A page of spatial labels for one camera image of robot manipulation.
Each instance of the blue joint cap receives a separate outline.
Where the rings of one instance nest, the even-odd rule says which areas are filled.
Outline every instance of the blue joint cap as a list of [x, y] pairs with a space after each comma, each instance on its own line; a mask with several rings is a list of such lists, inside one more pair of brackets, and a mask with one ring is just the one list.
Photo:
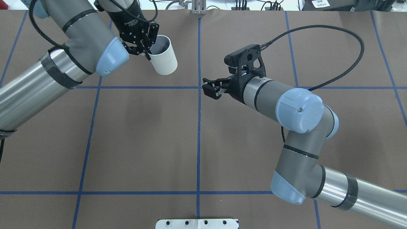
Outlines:
[[96, 72], [101, 76], [106, 76], [114, 72], [128, 60], [129, 53], [123, 47], [119, 38], [114, 37], [100, 57], [96, 65]]
[[[22, 1], [22, 3], [24, 3], [24, 5], [25, 5], [27, 8], [30, 8], [30, 4], [31, 4], [32, 0], [21, 0], [21, 1]], [[34, 13], [35, 16], [37, 16], [37, 18], [44, 19], [44, 18], [49, 17], [49, 15], [48, 15], [47, 12], [45, 11], [45, 9], [44, 9], [44, 7], [42, 6], [42, 4], [41, 4], [40, 1], [37, 1], [37, 2], [35, 3], [33, 13]]]
[[332, 132], [325, 138], [325, 139], [330, 139], [332, 136], [334, 136], [336, 134], [336, 132], [339, 129], [339, 118], [335, 114], [335, 112], [333, 112], [333, 110], [330, 107], [328, 107], [325, 104], [324, 104], [324, 106], [326, 106], [331, 111], [332, 116], [333, 116], [333, 129], [332, 129]]
[[277, 121], [286, 129], [300, 134], [314, 129], [323, 114], [322, 99], [303, 88], [284, 92], [276, 104]]
[[284, 179], [277, 171], [274, 171], [270, 185], [271, 191], [280, 199], [289, 203], [300, 205], [305, 200], [305, 196]]

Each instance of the floor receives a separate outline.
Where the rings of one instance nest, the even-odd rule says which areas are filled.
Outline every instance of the floor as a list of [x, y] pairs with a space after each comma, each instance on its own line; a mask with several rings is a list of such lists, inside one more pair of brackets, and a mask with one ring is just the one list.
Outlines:
[[[1, 12], [0, 21], [1, 86], [51, 45], [26, 11]], [[131, 56], [7, 138], [0, 228], [154, 228], [168, 218], [236, 218], [242, 229], [388, 228], [312, 199], [292, 205], [274, 196], [280, 126], [228, 95], [206, 97], [200, 85], [204, 77], [229, 76], [226, 54], [289, 28], [328, 24], [356, 32], [365, 42], [361, 62], [314, 91], [341, 122], [320, 163], [407, 194], [406, 21], [405, 13], [382, 12], [160, 11], [160, 34], [171, 38], [178, 69], [161, 76], [144, 57]], [[51, 19], [38, 24], [64, 42]], [[269, 78], [309, 88], [347, 69], [358, 45], [338, 31], [309, 29], [262, 56]]]

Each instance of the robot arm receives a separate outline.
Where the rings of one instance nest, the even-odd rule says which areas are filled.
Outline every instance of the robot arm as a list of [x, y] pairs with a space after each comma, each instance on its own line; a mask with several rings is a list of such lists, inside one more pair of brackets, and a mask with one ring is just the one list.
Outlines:
[[[325, 139], [336, 133], [339, 119], [312, 92], [266, 78], [262, 47], [253, 44], [227, 55], [224, 62], [233, 75], [213, 81], [204, 78], [202, 87], [211, 98], [230, 94], [289, 129], [271, 182], [273, 193], [289, 203], [299, 205], [310, 197], [407, 228], [406, 196], [318, 164]], [[255, 60], [259, 68], [254, 67]]]
[[[36, 0], [29, 3], [34, 7]], [[63, 46], [45, 52], [37, 63], [0, 89], [0, 139], [10, 136], [20, 125], [94, 72], [106, 76], [115, 71], [129, 59], [129, 53], [144, 53], [150, 60], [148, 51], [155, 43], [158, 24], [145, 20], [139, 3], [121, 0], [126, 12], [109, 0], [98, 3], [98, 8], [108, 11], [112, 17], [123, 43], [87, 0], [37, 2], [34, 9], [41, 10], [44, 17], [50, 16], [68, 40]], [[129, 13], [139, 20], [130, 17]], [[129, 47], [125, 42], [136, 46]]]

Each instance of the white cup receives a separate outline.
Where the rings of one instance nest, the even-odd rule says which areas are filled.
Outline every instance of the white cup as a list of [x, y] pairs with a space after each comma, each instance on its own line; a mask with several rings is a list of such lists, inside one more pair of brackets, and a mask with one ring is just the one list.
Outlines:
[[155, 44], [150, 48], [149, 55], [155, 71], [160, 75], [171, 74], [178, 67], [171, 40], [167, 36], [157, 35]]

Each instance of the blue tape line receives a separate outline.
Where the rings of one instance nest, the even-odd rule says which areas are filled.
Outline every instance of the blue tape line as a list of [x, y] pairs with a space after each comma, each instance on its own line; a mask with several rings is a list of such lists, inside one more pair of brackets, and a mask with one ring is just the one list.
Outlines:
[[197, 143], [197, 219], [200, 216], [201, 191], [201, 18], [198, 18], [198, 143]]
[[273, 195], [272, 191], [200, 191], [201, 195]]
[[0, 191], [0, 195], [78, 195], [78, 192], [64, 192], [64, 191]]
[[88, 163], [88, 155], [89, 155], [89, 149], [90, 149], [90, 140], [92, 138], [93, 126], [94, 126], [94, 123], [95, 123], [96, 109], [97, 109], [97, 106], [98, 106], [99, 93], [100, 93], [100, 90], [101, 90], [101, 84], [102, 84], [102, 77], [100, 76], [99, 77], [99, 84], [98, 84], [98, 91], [96, 93], [95, 106], [93, 108], [92, 121], [90, 123], [90, 130], [89, 130], [89, 136], [88, 136], [88, 144], [86, 146], [85, 160], [83, 161], [81, 182], [79, 184], [78, 199], [77, 199], [77, 204], [76, 204], [76, 207], [75, 207], [75, 215], [74, 215], [74, 220], [73, 220], [73, 223], [72, 223], [72, 228], [73, 229], [76, 227], [76, 221], [77, 221], [77, 218], [78, 218], [79, 205], [81, 203], [83, 180], [85, 179], [85, 171], [86, 171], [86, 165]]
[[[299, 88], [305, 88], [305, 89], [310, 89], [312, 87], [299, 87]], [[319, 89], [394, 89], [393, 87], [329, 87], [329, 86], [324, 86]]]
[[[290, 30], [290, 25], [288, 22], [288, 13], [285, 12], [285, 23], [287, 24], [287, 31]], [[294, 79], [295, 79], [295, 86], [298, 87], [298, 78], [297, 78], [297, 68], [295, 67], [295, 60], [294, 60], [294, 51], [293, 51], [293, 44], [291, 42], [291, 34], [288, 34], [288, 42], [290, 44], [290, 52], [291, 52], [291, 62], [293, 63], [293, 71], [294, 71]]]
[[[98, 86], [78, 86], [78, 89], [96, 89]], [[196, 86], [101, 86], [101, 89], [199, 89]]]
[[319, 211], [318, 211], [318, 202], [314, 200], [315, 215], [317, 217], [317, 226], [318, 229], [321, 229], [321, 221], [319, 220]]
[[[98, 86], [78, 86], [77, 89], [97, 89]], [[101, 86], [101, 89], [200, 89], [201, 87], [196, 86]], [[310, 89], [312, 87], [301, 86], [297, 88]], [[343, 86], [343, 87], [329, 87], [325, 86], [320, 89], [394, 89], [393, 87], [353, 87], [353, 86]], [[405, 90], [407, 87], [396, 87], [397, 90]]]
[[196, 191], [122, 191], [122, 192], [82, 192], [82, 195], [196, 195]]
[[13, 56], [15, 46], [17, 45], [18, 38], [20, 37], [21, 30], [23, 29], [23, 25], [24, 25], [24, 21], [25, 21], [25, 19], [27, 17], [27, 13], [28, 13], [28, 11], [25, 12], [23, 20], [21, 21], [20, 28], [18, 29], [17, 36], [15, 37], [13, 46], [12, 46], [11, 51], [10, 51], [9, 58], [7, 59], [6, 66], [4, 67], [4, 71], [3, 71], [3, 74], [2, 74], [1, 79], [0, 79], [0, 87], [2, 87], [2, 85], [3, 85], [4, 77], [6, 76], [7, 68], [9, 67], [9, 64], [10, 64], [10, 61], [11, 61], [11, 57]]
[[[407, 193], [407, 189], [396, 189]], [[0, 195], [78, 195], [64, 191], [0, 191]], [[196, 195], [196, 191], [82, 191], [81, 195]], [[273, 195], [272, 191], [199, 191], [200, 195]]]
[[375, 22], [374, 16], [373, 16], [373, 11], [370, 11], [370, 16], [372, 17], [372, 22], [373, 22], [374, 31], [376, 33], [377, 42], [379, 43], [380, 51], [382, 52], [384, 63], [386, 64], [387, 72], [389, 73], [390, 81], [392, 82], [392, 85], [394, 88], [394, 93], [396, 94], [397, 102], [400, 107], [401, 114], [403, 115], [403, 118], [404, 118], [404, 123], [407, 126], [407, 117], [406, 117], [406, 114], [404, 113], [403, 106], [401, 105], [401, 100], [400, 100], [400, 97], [398, 96], [396, 84], [394, 83], [393, 75], [392, 75], [392, 72], [390, 71], [389, 63], [387, 62], [386, 54], [384, 53], [384, 50], [383, 50], [383, 47], [382, 47], [382, 44], [380, 41], [379, 33], [378, 33], [377, 27], [376, 27], [376, 22]]

